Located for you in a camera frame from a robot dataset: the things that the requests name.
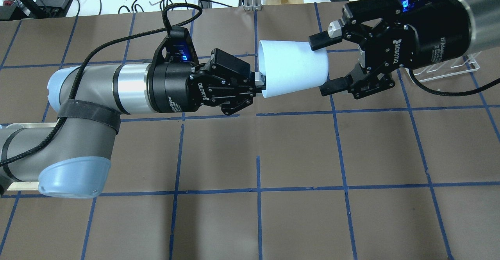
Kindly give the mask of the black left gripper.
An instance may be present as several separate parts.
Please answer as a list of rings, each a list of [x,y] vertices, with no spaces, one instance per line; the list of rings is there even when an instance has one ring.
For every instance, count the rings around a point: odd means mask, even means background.
[[[202,105],[219,106],[230,116],[253,104],[266,89],[266,77],[250,65],[215,48],[206,63],[151,62],[148,101],[159,114],[196,112]]]

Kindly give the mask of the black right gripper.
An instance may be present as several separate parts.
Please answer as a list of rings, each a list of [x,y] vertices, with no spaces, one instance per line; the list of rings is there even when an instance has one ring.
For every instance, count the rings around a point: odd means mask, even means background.
[[[463,55],[470,46],[470,20],[458,0],[402,12],[399,0],[359,0],[343,7],[342,19],[309,36],[312,51],[349,41],[362,52],[344,77],[327,80],[322,96],[346,91],[355,99],[395,87],[392,72],[421,68]]]

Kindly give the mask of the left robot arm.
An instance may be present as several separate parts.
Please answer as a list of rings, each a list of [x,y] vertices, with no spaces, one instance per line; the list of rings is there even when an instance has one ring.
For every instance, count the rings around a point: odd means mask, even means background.
[[[111,168],[122,115],[219,106],[228,116],[251,105],[266,83],[264,73],[223,50],[214,49],[199,64],[194,53],[164,45],[142,64],[85,68],[69,99],[77,72],[78,67],[65,68],[50,78],[48,99],[64,125],[42,150],[1,166],[1,194],[15,182],[38,182],[46,196],[97,197]]]

